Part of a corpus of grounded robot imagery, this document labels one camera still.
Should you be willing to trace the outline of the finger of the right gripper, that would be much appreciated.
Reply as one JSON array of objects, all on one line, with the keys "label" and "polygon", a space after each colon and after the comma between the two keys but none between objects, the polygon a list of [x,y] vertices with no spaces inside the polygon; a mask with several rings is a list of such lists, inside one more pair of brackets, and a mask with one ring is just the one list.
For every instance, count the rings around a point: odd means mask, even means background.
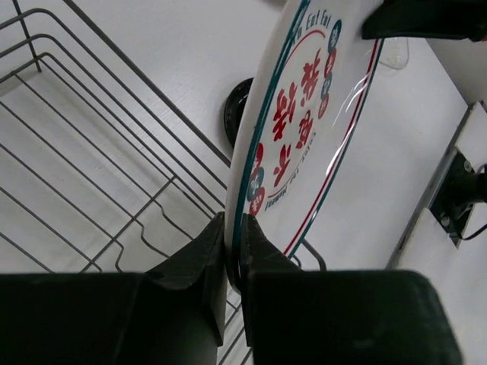
[{"label": "finger of the right gripper", "polygon": [[486,40],[485,1],[384,1],[361,26],[364,40],[413,37]]}]

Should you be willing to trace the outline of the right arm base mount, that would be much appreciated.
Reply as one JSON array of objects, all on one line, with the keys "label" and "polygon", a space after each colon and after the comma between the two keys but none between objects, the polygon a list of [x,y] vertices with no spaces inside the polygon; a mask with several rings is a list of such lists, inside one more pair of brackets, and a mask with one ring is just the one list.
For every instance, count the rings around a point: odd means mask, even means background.
[{"label": "right arm base mount", "polygon": [[486,165],[474,169],[460,149],[454,147],[435,188],[429,210],[455,247],[486,231],[483,225],[474,233],[465,234],[473,209],[485,203]]}]

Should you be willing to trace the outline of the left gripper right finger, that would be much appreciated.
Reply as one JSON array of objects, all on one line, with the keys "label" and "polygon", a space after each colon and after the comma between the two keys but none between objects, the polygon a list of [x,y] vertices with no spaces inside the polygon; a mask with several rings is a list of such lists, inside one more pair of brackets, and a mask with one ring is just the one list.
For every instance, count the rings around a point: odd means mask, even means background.
[{"label": "left gripper right finger", "polygon": [[256,364],[459,364],[431,282],[404,270],[305,271],[243,219],[240,292]]}]

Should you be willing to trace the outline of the white plate red characters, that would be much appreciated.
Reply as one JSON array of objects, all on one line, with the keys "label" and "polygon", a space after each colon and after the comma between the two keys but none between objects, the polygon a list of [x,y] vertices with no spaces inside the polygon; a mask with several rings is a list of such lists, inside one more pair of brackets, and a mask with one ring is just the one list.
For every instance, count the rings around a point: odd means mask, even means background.
[{"label": "white plate red characters", "polygon": [[378,1],[288,1],[253,78],[225,202],[231,286],[240,289],[244,218],[292,256],[336,178],[361,118],[383,41],[361,28]]}]

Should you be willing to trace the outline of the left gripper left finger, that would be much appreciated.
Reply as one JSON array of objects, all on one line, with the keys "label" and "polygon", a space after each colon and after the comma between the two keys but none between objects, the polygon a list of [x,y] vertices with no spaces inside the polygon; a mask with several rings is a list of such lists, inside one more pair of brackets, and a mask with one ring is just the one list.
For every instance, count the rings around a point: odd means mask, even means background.
[{"label": "left gripper left finger", "polygon": [[223,214],[146,272],[1,277],[3,364],[214,364],[224,339]]}]

